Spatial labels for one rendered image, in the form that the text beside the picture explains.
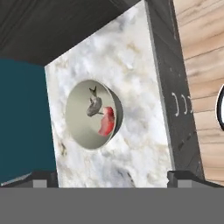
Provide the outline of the grey fish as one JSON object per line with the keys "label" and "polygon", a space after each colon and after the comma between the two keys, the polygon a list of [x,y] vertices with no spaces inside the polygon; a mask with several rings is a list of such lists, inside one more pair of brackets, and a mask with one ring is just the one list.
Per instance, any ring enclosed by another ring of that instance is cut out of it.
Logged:
{"label": "grey fish", "polygon": [[94,116],[96,114],[101,115],[102,112],[100,111],[100,109],[102,107],[102,98],[97,95],[96,87],[94,89],[90,88],[89,91],[92,95],[89,98],[90,105],[87,108],[87,115],[88,116]]}

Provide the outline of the pale grey bowl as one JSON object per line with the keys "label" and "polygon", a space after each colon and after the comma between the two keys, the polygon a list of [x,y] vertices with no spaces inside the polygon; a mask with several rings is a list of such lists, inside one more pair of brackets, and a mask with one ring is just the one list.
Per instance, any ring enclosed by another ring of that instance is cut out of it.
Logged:
{"label": "pale grey bowl", "polygon": [[[90,88],[97,88],[97,95],[102,99],[101,115],[87,115],[89,98],[92,95]],[[107,136],[98,133],[104,107],[111,107],[115,115],[114,128]],[[79,146],[86,150],[98,150],[106,145],[121,128],[123,105],[117,94],[105,84],[98,80],[82,80],[73,87],[67,97],[65,119],[69,134]]]}

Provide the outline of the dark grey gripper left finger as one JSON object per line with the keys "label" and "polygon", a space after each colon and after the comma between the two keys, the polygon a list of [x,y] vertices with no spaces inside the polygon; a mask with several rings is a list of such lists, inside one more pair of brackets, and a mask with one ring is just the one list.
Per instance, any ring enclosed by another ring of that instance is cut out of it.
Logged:
{"label": "dark grey gripper left finger", "polygon": [[56,171],[34,171],[24,176],[0,183],[0,187],[58,188],[58,174]]}

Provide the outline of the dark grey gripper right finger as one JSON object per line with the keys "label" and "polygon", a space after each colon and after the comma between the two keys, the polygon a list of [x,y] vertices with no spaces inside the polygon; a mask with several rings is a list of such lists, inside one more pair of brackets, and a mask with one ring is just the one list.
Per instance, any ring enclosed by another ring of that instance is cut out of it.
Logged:
{"label": "dark grey gripper right finger", "polygon": [[218,185],[213,182],[202,180],[192,174],[190,171],[168,171],[167,172],[168,188],[201,188],[214,187],[223,188],[223,185]]}

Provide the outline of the red raw steak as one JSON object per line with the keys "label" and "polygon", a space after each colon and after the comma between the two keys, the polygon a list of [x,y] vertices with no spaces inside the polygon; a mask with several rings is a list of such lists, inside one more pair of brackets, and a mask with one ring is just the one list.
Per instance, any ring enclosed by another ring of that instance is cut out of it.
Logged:
{"label": "red raw steak", "polygon": [[111,107],[103,108],[103,116],[101,119],[101,127],[98,133],[101,136],[107,136],[114,128],[115,125],[115,115],[114,110]]}

